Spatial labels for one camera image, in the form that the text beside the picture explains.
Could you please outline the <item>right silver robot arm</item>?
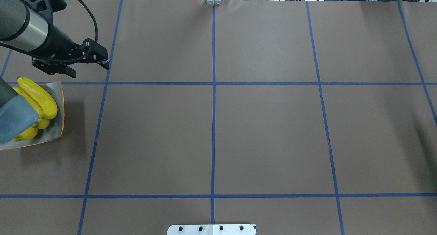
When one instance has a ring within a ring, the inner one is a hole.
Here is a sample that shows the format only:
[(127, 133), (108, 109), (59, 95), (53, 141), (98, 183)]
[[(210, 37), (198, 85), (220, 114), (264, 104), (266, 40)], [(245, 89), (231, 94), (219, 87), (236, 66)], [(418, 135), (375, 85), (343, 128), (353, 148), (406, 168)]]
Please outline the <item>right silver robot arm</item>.
[(8, 143), (38, 119), (39, 114), (25, 97), (0, 78), (0, 143)]

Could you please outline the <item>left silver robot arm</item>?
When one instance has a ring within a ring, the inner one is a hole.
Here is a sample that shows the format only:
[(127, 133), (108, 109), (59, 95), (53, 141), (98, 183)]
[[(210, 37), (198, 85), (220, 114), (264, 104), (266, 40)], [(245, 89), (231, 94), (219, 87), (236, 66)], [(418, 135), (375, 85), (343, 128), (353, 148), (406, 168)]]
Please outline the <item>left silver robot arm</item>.
[(75, 43), (54, 24), (54, 13), (67, 7), (65, 0), (1, 0), (1, 46), (28, 55), (32, 66), (48, 74), (76, 78), (76, 63), (94, 63), (108, 70), (108, 50), (98, 43), (95, 16), (82, 0), (76, 0), (89, 14), (94, 38)]

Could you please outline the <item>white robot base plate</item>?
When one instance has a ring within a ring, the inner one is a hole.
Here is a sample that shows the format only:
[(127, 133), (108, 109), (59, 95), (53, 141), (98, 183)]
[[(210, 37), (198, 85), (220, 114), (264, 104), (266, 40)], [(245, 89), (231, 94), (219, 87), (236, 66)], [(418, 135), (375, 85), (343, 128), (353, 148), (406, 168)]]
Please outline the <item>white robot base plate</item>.
[(167, 235), (257, 235), (252, 224), (192, 224), (172, 225)]

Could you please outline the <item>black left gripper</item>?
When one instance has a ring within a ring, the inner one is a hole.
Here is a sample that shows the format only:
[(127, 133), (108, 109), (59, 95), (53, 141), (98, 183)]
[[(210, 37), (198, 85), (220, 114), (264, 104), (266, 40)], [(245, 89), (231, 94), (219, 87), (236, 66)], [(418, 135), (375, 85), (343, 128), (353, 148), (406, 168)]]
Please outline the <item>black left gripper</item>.
[(79, 58), (89, 50), (89, 55), (81, 60), (81, 63), (98, 64), (106, 70), (109, 70), (108, 50), (93, 39), (85, 39), (78, 49), (78, 44), (73, 42), (64, 32), (54, 25), (49, 25), (48, 35), (43, 44), (32, 51), (32, 66), (36, 67), (48, 75), (64, 74), (71, 78), (76, 78), (76, 71), (66, 64), (49, 64), (59, 63), (56, 60), (67, 60)]

